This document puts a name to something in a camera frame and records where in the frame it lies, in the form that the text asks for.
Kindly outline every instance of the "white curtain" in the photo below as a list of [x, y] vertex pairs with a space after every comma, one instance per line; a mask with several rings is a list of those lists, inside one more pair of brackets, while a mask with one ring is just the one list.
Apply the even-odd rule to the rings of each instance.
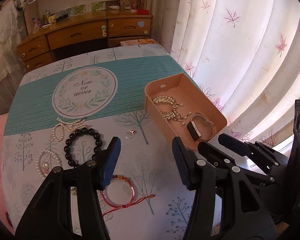
[[147, 0], [152, 36], [222, 111], [232, 135], [292, 134], [300, 98], [298, 0]]

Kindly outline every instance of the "drawer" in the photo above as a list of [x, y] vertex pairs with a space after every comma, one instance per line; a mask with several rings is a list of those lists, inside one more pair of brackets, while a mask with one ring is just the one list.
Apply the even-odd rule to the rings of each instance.
[[41, 54], [25, 62], [27, 71], [32, 71], [36, 68], [48, 65], [54, 62], [51, 52]]
[[106, 38], [106, 20], [77, 24], [49, 33], [47, 36], [51, 49], [61, 48], [82, 41]]
[[40, 54], [48, 52], [49, 45], [47, 37], [41, 36], [33, 41], [30, 41], [18, 48], [18, 53], [23, 62], [34, 58]]
[[131, 40], [140, 40], [140, 39], [149, 39], [150, 36], [132, 36], [132, 37], [122, 37], [122, 38], [112, 38], [109, 39], [109, 48], [120, 47], [121, 41], [131, 41]]
[[151, 19], [123, 18], [108, 20], [109, 37], [149, 36]]

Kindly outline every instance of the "wooden desk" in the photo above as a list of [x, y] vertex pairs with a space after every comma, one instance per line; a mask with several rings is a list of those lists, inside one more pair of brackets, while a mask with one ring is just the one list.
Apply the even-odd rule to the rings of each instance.
[[150, 38], [152, 15], [129, 10], [104, 10], [72, 16], [42, 28], [18, 45], [28, 71], [56, 60], [54, 50], [83, 41], [107, 39], [110, 48], [121, 41]]

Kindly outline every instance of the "pearl necklace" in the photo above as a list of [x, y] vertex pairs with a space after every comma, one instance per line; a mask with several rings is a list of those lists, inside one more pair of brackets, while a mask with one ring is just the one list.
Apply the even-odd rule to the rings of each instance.
[[[72, 133], [77, 129], [81, 129], [83, 127], [87, 127], [87, 124], [84, 123], [86, 121], [85, 117], [81, 120], [77, 120], [74, 122], [64, 122], [61, 120], [61, 118], [57, 118], [57, 121], [59, 122], [53, 129], [52, 129], [52, 138], [56, 140], [57, 142], [63, 141], [65, 137], [65, 130]], [[56, 129], [60, 126], [61, 128], [61, 137], [57, 138], [56, 136]]]
[[44, 153], [50, 154], [57, 161], [57, 166], [61, 166], [61, 160], [55, 152], [52, 152], [52, 151], [49, 151], [49, 150], [41, 151], [39, 153], [38, 157], [37, 157], [37, 161], [36, 161], [35, 166], [37, 167], [37, 171], [38, 171], [40, 177], [43, 178], [43, 179], [45, 179], [47, 177], [47, 175], [49, 174], [49, 168], [50, 168], [50, 165], [49, 165], [48, 162], [40, 163], [41, 158], [42, 158]]

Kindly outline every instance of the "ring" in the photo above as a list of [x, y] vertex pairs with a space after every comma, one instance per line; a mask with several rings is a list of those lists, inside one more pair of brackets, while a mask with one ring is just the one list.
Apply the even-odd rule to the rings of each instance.
[[134, 137], [134, 134], [136, 133], [135, 130], [132, 131], [127, 131], [124, 135], [126, 136], [127, 139], [132, 139]]

